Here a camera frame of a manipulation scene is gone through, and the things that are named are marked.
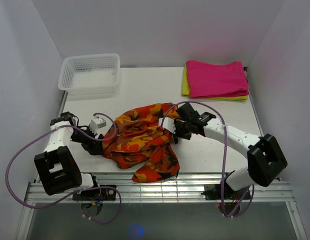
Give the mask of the orange camouflage trousers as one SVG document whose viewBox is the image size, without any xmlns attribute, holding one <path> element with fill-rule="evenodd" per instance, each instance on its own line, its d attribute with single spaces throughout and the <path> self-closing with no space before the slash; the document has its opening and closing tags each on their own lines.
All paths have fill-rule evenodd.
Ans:
<svg viewBox="0 0 310 240">
<path fill-rule="evenodd" d="M 174 136 L 159 126 L 161 118 L 179 118 L 172 103 L 134 108 L 117 117 L 115 126 L 104 136 L 103 157 L 114 161 L 121 170 L 141 164 L 131 178 L 136 183 L 154 183 L 175 177 L 180 164 L 171 147 Z"/>
</svg>

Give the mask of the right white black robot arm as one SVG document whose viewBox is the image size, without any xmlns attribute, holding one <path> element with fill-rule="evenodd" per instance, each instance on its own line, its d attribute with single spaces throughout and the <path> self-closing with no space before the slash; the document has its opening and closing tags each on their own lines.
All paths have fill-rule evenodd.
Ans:
<svg viewBox="0 0 310 240">
<path fill-rule="evenodd" d="M 247 159 L 247 166 L 228 173 L 221 185 L 221 194 L 232 199 L 239 190 L 251 185 L 268 187 L 288 166 L 277 139 L 271 135 L 258 136 L 225 125 L 214 114 L 199 114 L 190 103 L 176 110 L 175 135 L 189 140 L 193 134 L 216 140 Z"/>
</svg>

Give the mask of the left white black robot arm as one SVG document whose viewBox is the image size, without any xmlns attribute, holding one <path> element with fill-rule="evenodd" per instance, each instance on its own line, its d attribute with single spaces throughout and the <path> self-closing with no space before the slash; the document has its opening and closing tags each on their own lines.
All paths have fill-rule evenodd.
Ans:
<svg viewBox="0 0 310 240">
<path fill-rule="evenodd" d="M 104 136 L 99 130 L 107 124 L 98 116 L 85 126 L 79 126 L 78 120 L 68 111 L 51 120 L 50 129 L 54 132 L 43 152 L 34 157 L 34 164 L 44 191 L 49 196 L 83 189 L 90 200 L 95 200 L 101 195 L 101 187 L 93 174 L 80 171 L 69 144 L 79 143 L 90 155 L 102 155 L 104 150 L 100 140 Z"/>
</svg>

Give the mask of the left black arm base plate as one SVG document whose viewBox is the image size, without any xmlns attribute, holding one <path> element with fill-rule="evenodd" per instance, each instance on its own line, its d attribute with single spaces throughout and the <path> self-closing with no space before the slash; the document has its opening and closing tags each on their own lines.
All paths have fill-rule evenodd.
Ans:
<svg viewBox="0 0 310 240">
<path fill-rule="evenodd" d="M 116 185 L 103 185 L 106 188 L 83 191 L 72 196 L 73 201 L 114 201 L 116 199 Z"/>
</svg>

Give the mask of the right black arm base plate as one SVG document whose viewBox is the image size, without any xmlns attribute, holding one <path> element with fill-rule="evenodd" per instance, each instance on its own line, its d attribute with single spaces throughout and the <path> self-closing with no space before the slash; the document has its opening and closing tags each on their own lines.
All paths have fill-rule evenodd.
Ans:
<svg viewBox="0 0 310 240">
<path fill-rule="evenodd" d="M 251 193 L 248 190 L 245 193 L 246 189 L 242 188 L 238 191 L 232 191 L 231 189 L 228 189 L 225 187 L 224 190 L 224 199 L 225 200 L 239 200 L 243 197 L 244 200 L 249 200 L 251 198 Z M 201 195 L 205 196 L 206 200 L 220 200 L 221 199 L 221 184 L 205 184 L 204 185 L 204 191 L 201 193 Z"/>
</svg>

